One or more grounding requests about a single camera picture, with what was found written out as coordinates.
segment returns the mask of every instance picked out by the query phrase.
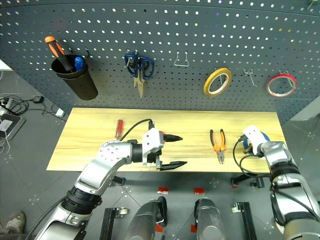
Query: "robotic arm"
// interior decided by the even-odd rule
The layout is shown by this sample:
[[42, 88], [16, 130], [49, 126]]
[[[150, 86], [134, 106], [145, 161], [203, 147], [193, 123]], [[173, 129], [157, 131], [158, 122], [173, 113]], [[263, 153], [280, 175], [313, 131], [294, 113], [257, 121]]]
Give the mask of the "robotic arm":
[[166, 142], [182, 140], [181, 137], [163, 134], [152, 127], [137, 140], [121, 142], [118, 140], [104, 143], [96, 158], [79, 175], [74, 187], [58, 204], [45, 225], [36, 236], [36, 240], [82, 240], [86, 235], [86, 226], [92, 211], [102, 203], [102, 194], [115, 177], [116, 171], [132, 162], [156, 163], [161, 170], [175, 169], [187, 162], [176, 161], [162, 164], [159, 156]]
[[270, 170], [273, 215], [285, 240], [319, 240], [320, 207], [283, 141], [267, 141], [255, 126], [243, 131]]

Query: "blue-handled scissors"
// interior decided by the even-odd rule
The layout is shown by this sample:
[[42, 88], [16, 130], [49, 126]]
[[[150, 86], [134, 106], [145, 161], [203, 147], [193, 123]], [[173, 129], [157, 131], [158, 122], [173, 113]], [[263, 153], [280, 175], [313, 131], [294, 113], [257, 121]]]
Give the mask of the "blue-handled scissors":
[[141, 71], [141, 77], [144, 80], [151, 78], [155, 71], [155, 62], [152, 59], [146, 56], [139, 57], [133, 52], [124, 55], [124, 63], [129, 73], [135, 78], [138, 77], [139, 70]]
[[133, 76], [133, 86], [138, 85], [140, 98], [144, 94], [144, 82], [152, 77], [155, 71], [155, 62], [148, 57], [139, 57], [136, 53], [124, 55], [125, 66]]

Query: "pegboard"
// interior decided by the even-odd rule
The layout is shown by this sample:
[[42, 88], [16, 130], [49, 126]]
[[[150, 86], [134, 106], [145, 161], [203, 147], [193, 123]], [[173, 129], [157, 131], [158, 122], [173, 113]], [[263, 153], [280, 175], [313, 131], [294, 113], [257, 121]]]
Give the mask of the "pegboard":
[[[301, 0], [2, 1], [0, 57], [31, 85], [69, 112], [72, 107], [277, 112], [286, 122], [319, 95], [320, 4]], [[90, 51], [98, 89], [80, 100], [51, 70], [44, 43], [54, 36], [68, 53]], [[144, 97], [124, 68], [126, 49], [155, 61]], [[189, 67], [174, 66], [188, 52]], [[232, 82], [219, 96], [203, 92], [215, 68]], [[243, 69], [253, 69], [252, 85]], [[298, 82], [296, 92], [274, 98], [266, 83], [279, 71]], [[275, 86], [289, 88], [285, 82]]]

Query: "red-handled screwdriver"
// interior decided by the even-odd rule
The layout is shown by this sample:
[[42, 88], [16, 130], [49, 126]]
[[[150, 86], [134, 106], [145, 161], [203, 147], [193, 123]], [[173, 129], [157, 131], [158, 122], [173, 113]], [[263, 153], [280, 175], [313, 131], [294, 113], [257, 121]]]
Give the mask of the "red-handled screwdriver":
[[124, 130], [124, 121], [119, 119], [115, 130], [115, 139], [120, 140]]
[[55, 55], [63, 65], [64, 70], [68, 73], [72, 72], [74, 68], [68, 61], [64, 51], [62, 50], [60, 44], [56, 41], [56, 39], [53, 36], [47, 36], [44, 41], [48, 44], [53, 55]]

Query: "tape roll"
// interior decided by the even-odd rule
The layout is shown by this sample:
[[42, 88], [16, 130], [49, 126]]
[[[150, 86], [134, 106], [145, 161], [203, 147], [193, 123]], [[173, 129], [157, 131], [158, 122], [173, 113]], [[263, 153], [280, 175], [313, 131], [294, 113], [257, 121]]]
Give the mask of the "tape roll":
[[[286, 93], [275, 93], [275, 92], [271, 91], [270, 84], [277, 79], [283, 79], [283, 78], [288, 79], [288, 81], [290, 82], [290, 85], [292, 86], [292, 89]], [[266, 83], [267, 93], [270, 96], [273, 96], [275, 98], [284, 98], [284, 97], [290, 96], [291, 94], [293, 94], [296, 91], [296, 87], [297, 87], [297, 80], [295, 79], [295, 77], [290, 74], [286, 74], [286, 73], [277, 74], [277, 75], [273, 76]]]
[[[211, 84], [217, 79], [217, 77], [220, 77], [222, 75], [225, 75], [225, 81], [223, 82], [221, 87], [219, 87], [215, 91], [210, 91]], [[211, 73], [211, 75], [207, 78], [207, 80], [204, 83], [204, 86], [203, 86], [204, 94], [209, 97], [215, 97], [221, 94], [229, 86], [229, 84], [231, 83], [231, 80], [232, 80], [232, 74], [228, 68], [223, 67], [215, 70], [213, 73]]]

